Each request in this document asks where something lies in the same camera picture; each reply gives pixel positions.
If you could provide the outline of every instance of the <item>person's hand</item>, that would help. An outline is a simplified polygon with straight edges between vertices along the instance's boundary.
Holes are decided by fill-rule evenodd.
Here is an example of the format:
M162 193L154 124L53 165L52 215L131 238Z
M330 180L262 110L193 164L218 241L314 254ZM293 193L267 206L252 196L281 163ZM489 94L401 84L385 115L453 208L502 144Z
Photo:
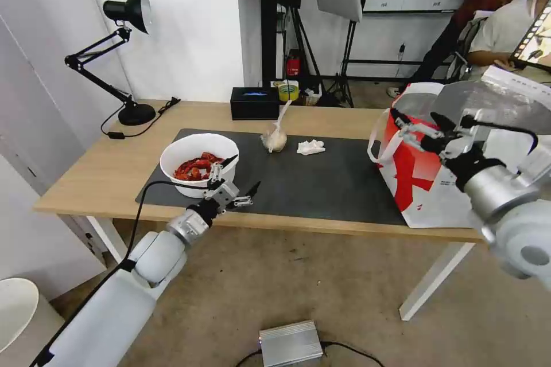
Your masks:
M512 72L515 70L515 66L513 65L513 62L511 62L510 60L500 60L500 59L496 59L494 60L494 64L497 66L497 67L500 67L508 72Z

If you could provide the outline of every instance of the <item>floor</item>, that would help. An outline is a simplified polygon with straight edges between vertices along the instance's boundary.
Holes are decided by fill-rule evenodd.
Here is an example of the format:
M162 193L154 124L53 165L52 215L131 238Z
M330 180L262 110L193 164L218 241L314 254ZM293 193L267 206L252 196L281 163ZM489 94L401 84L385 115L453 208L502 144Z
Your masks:
M388 107L386 86L354 84L356 106ZM115 225L128 235L129 221ZM151 229L141 224L141 233ZM315 320L321 339L354 345L387 367L548 365L549 293L506 275L483 245L411 321L400 320L400 304L443 248L214 227L189 251L121 366L232 367L258 348L260 329L305 319ZM67 316L97 281L59 297L55 308ZM375 366L344 349L327 353L309 366ZM262 366L261 357L243 366Z

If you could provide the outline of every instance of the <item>white bin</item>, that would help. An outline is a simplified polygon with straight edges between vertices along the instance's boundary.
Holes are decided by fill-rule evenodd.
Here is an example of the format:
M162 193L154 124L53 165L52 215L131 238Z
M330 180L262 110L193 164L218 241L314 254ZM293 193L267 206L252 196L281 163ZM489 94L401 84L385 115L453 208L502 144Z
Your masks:
M28 367L61 325L62 317L34 283L0 281L0 367Z
M180 181L174 177L174 171L184 162L198 158L203 152L210 152L215 156L227 159L239 155L239 149L235 142L225 136L218 134L195 134L188 135L171 143L161 154L159 162L163 173L177 184L196 186L198 189L181 188L176 189L183 195L190 198L203 198L207 190L208 179L202 181ZM235 166L239 158L237 157L228 166L222 170L222 178L228 182L233 182L235 177Z

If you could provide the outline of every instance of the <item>table leg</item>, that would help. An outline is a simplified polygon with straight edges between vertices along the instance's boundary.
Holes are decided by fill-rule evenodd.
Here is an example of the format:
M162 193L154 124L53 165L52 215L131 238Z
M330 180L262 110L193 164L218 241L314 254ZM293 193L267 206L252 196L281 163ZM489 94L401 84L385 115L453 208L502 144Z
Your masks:
M109 218L87 216L103 243L118 263L125 257L128 247Z
M421 308L474 246L473 243L451 242L448 244L444 252L432 264L421 282L400 307L400 316L403 321L411 320L417 310Z

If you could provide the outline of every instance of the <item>desk lamp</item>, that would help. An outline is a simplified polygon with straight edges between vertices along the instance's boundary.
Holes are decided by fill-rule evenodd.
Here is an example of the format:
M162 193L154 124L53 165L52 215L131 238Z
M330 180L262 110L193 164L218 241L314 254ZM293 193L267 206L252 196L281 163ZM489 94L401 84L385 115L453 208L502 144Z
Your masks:
M108 18L113 20L119 28L109 36L104 37L87 48L75 54L70 54L65 58L65 64L124 103L124 109L121 110L118 115L119 121L123 125L136 126L147 123L153 120L156 115L155 109L152 106L136 103L130 93L123 92L104 82L86 70L84 66L92 60L128 42L132 30L126 26L126 22L131 23L140 32L148 33L148 28L151 25L151 7L149 5L149 0L127 0L126 2L108 0L103 4L103 12ZM121 38L118 43L112 44L106 49L91 52L93 48L115 36Z

